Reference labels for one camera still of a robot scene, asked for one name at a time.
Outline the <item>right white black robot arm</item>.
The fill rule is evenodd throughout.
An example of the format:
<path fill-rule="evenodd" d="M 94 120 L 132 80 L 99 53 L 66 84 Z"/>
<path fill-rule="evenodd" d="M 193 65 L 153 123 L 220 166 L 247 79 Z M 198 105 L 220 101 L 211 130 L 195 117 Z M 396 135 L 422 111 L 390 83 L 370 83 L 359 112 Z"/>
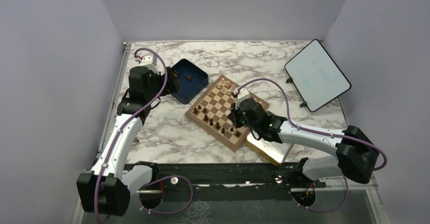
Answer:
<path fill-rule="evenodd" d="M 348 126 L 345 130 L 296 128 L 287 118 L 264 110 L 253 98 L 233 103 L 228 119 L 237 128 L 249 128 L 255 140 L 299 144 L 330 154 L 299 162 L 298 170 L 293 172 L 293 182 L 300 187 L 319 178 L 340 175 L 357 183 L 369 183 L 379 157 L 374 144 L 359 127 Z"/>

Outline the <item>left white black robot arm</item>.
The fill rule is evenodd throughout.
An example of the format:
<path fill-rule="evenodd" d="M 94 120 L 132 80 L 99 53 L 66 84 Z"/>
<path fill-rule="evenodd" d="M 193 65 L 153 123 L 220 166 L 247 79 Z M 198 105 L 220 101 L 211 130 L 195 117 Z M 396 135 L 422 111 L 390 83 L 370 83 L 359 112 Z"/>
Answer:
<path fill-rule="evenodd" d="M 161 74 L 154 65 L 133 67 L 128 82 L 105 149 L 95 165 L 77 179 L 85 212 L 123 216 L 140 187 L 153 189 L 159 184 L 159 174 L 149 164 L 133 167 L 128 173 L 123 170 L 132 142 L 152 110 L 151 104 L 161 96 L 177 93 L 180 82 L 171 67 Z"/>

